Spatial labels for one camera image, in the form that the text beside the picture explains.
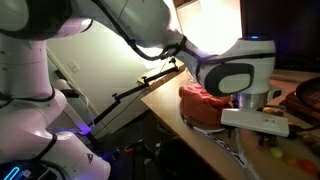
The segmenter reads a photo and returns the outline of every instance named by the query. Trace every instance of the red object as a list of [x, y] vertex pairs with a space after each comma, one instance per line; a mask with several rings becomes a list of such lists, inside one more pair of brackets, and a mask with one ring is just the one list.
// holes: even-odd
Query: red object
[[231, 108], [231, 96], [214, 97], [200, 84], [181, 86], [179, 89], [180, 113], [207, 125], [220, 125], [223, 108]]
[[313, 164], [313, 162], [307, 160], [307, 159], [303, 159], [303, 160], [300, 160], [299, 162], [299, 166], [309, 172], [309, 173], [316, 173], [317, 172], [317, 167]]
[[129, 154], [129, 153], [134, 152], [134, 149], [133, 149], [133, 148], [125, 149], [124, 152], [125, 152], [126, 154]]

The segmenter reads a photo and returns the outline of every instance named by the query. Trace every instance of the white wall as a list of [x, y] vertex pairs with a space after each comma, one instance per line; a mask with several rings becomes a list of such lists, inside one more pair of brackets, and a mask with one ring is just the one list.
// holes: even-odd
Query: white wall
[[[86, 32], [64, 39], [48, 41], [48, 53], [53, 61], [65, 71], [67, 78], [72, 80], [90, 99], [92, 110], [101, 113], [114, 102], [114, 93], [122, 93], [135, 86], [136, 79], [147, 72], [143, 59], [130, 49], [122, 38], [105, 28], [98, 22]], [[76, 62], [80, 71], [73, 73], [68, 64]], [[92, 131], [98, 137], [113, 132], [132, 120], [147, 107], [140, 101], [140, 96], [121, 116], [108, 125], [103, 126], [134, 98], [138, 93], [123, 100]]]

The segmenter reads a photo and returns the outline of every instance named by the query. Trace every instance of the wire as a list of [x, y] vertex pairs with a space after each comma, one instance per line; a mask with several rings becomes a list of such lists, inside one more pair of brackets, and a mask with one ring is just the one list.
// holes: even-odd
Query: wire
[[120, 21], [120, 17], [122, 16], [122, 13], [123, 13], [124, 9], [126, 8], [128, 2], [129, 2], [129, 0], [127, 0], [127, 2], [124, 4], [124, 6], [123, 6], [123, 8], [122, 8], [122, 10], [121, 10], [121, 13], [120, 13], [120, 15], [119, 15], [118, 22]]
[[[169, 58], [166, 58], [166, 62], [163, 64], [163, 66], [160, 69], [161, 73], [165, 67], [165, 65], [167, 64]], [[128, 109], [128, 107], [135, 101], [137, 100], [137, 98], [143, 94], [145, 91], [147, 91], [147, 89], [143, 90], [142, 92], [140, 92], [121, 112], [119, 112], [115, 117], [113, 117], [106, 125], [103, 126], [103, 128], [101, 128], [95, 135], [99, 134], [105, 127], [107, 127], [111, 122], [113, 122], [117, 117], [119, 117], [126, 109]]]
[[31, 102], [49, 102], [52, 99], [54, 99], [56, 96], [56, 91], [52, 85], [51, 85], [51, 89], [52, 89], [51, 95], [44, 99], [36, 99], [36, 98], [13, 98], [13, 99], [22, 100], [22, 101], [31, 101]]

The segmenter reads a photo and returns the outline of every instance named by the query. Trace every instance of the black cable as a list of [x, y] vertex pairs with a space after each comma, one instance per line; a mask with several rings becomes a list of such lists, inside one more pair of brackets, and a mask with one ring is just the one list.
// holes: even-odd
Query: black cable
[[306, 132], [306, 131], [313, 131], [313, 130], [319, 129], [320, 124], [313, 125], [312, 127], [309, 127], [309, 128], [302, 128], [300, 126], [290, 125], [289, 128], [294, 132]]
[[2, 94], [0, 92], [0, 100], [4, 100], [4, 101], [7, 101], [7, 103], [3, 106], [0, 106], [0, 108], [2, 107], [5, 107], [7, 106], [8, 104], [10, 104], [10, 102], [12, 102], [13, 100], [22, 100], [22, 101], [31, 101], [31, 102], [48, 102], [48, 101], [51, 101], [52, 99], [55, 98], [56, 96], [56, 92], [55, 92], [55, 89], [54, 87], [51, 85], [51, 89], [52, 89], [52, 93], [49, 97], [47, 98], [44, 98], [44, 99], [35, 99], [35, 98], [12, 98], [12, 97], [9, 97], [9, 96], [6, 96], [4, 94]]
[[52, 134], [52, 139], [50, 141], [50, 143], [47, 145], [47, 147], [40, 153], [38, 154], [36, 157], [32, 158], [32, 161], [39, 161], [44, 155], [46, 155], [50, 149], [55, 145], [55, 143], [58, 140], [58, 136], [56, 134]]
[[103, 4], [100, 2], [100, 0], [92, 0], [104, 13], [105, 15], [109, 18], [109, 20], [112, 22], [116, 30], [119, 32], [120, 36], [128, 43], [128, 45], [142, 58], [147, 59], [147, 60], [157, 60], [157, 59], [164, 59], [167, 58], [169, 55], [167, 52], [170, 49], [175, 49], [174, 54], [178, 54], [181, 50], [186, 52], [187, 54], [193, 56], [196, 58], [198, 61], [202, 61], [203, 64], [220, 64], [220, 63], [225, 63], [228, 61], [234, 61], [234, 60], [239, 60], [239, 59], [262, 59], [262, 58], [267, 58], [267, 57], [275, 57], [276, 54], [274, 53], [262, 53], [262, 54], [250, 54], [250, 55], [242, 55], [242, 56], [234, 56], [234, 57], [226, 57], [226, 58], [221, 58], [221, 59], [212, 59], [209, 60], [210, 57], [205, 57], [201, 58], [199, 55], [197, 55], [195, 52], [187, 49], [185, 47], [185, 42], [186, 42], [186, 37], [181, 41], [180, 45], [174, 44], [174, 45], [168, 45], [163, 49], [163, 51], [158, 55], [154, 57], [150, 57], [143, 53], [135, 44], [135, 40], [130, 39], [130, 37], [125, 33], [125, 31], [121, 28], [121, 26], [113, 19], [112, 15], [107, 11], [107, 9], [103, 6]]
[[[163, 64], [161, 70], [159, 73], [162, 72], [164, 66], [167, 64], [168, 59], [166, 60], [166, 62]], [[144, 93], [147, 89], [143, 90], [142, 92], [140, 92], [120, 113], [118, 113], [115, 117], [113, 117], [106, 125], [103, 126], [103, 128], [101, 128], [95, 135], [99, 134], [105, 127], [107, 127], [111, 122], [113, 122], [117, 117], [119, 117], [142, 93]]]

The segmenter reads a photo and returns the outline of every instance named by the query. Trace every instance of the white plastic casing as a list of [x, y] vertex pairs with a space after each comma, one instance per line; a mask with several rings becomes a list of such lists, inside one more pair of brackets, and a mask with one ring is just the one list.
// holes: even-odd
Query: white plastic casing
[[287, 118], [248, 109], [224, 109], [221, 124], [287, 137]]
[[[102, 0], [122, 29], [142, 47], [154, 47], [166, 38], [170, 11], [162, 0]], [[84, 17], [100, 22], [118, 33], [104, 13], [92, 1], [73, 0], [73, 17]]]

